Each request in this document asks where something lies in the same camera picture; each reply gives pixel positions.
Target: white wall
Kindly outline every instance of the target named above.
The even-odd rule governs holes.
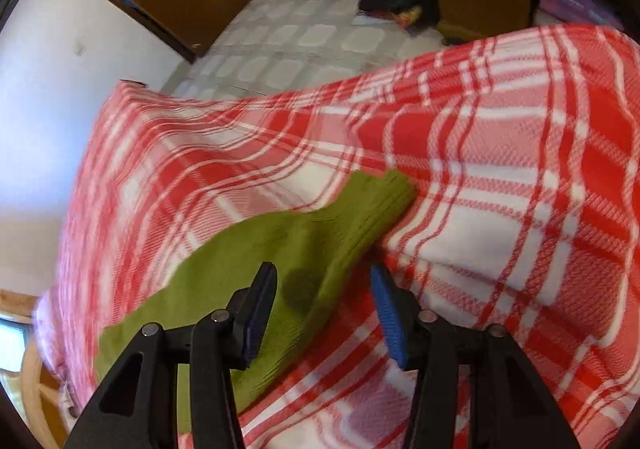
[[[79,159],[116,82],[158,90],[182,58],[107,0],[20,0],[0,32],[0,288],[54,278]]]

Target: patterned floor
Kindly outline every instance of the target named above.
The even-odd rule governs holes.
[[[184,79],[164,93],[201,100],[319,86],[439,50],[442,36],[393,23],[352,25],[358,0],[252,0]]]

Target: green cloth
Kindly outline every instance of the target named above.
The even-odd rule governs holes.
[[[283,210],[225,229],[185,259],[169,285],[100,336],[101,380],[133,335],[155,321],[165,329],[197,322],[251,285],[263,261],[278,270],[278,290],[258,357],[233,371],[238,411],[295,362],[337,307],[350,270],[415,197],[398,171],[354,172],[336,201],[311,212]],[[188,366],[178,369],[178,431],[191,430]]]

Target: red plaid blanket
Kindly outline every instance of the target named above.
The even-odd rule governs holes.
[[[640,390],[639,51],[557,26],[237,102],[121,82],[38,309],[48,363],[85,404],[100,332],[196,247],[262,212],[324,206],[353,170],[397,168],[419,192],[380,243],[399,283],[453,323],[505,324],[581,445],[603,447]],[[399,447],[414,378],[388,359],[355,274],[324,334],[242,414],[245,442]],[[463,399],[460,447],[467,416]]]

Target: window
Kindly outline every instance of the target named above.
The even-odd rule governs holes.
[[[0,319],[0,369],[20,371],[29,333],[29,325]]]

